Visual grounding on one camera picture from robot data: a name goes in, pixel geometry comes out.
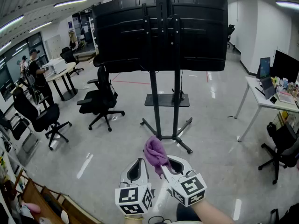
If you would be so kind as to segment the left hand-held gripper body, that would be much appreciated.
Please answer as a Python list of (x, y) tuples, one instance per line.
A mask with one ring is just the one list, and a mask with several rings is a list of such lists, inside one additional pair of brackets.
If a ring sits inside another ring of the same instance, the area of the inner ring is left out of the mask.
[(115, 204), (123, 215), (148, 213), (153, 200), (151, 183), (115, 189)]

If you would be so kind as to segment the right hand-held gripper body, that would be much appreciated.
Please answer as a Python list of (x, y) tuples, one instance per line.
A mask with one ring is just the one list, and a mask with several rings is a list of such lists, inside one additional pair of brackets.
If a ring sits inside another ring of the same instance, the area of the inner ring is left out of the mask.
[(194, 175), (180, 175), (178, 184), (171, 187), (168, 184), (170, 195), (185, 207), (189, 207), (205, 197), (207, 185), (200, 173)]

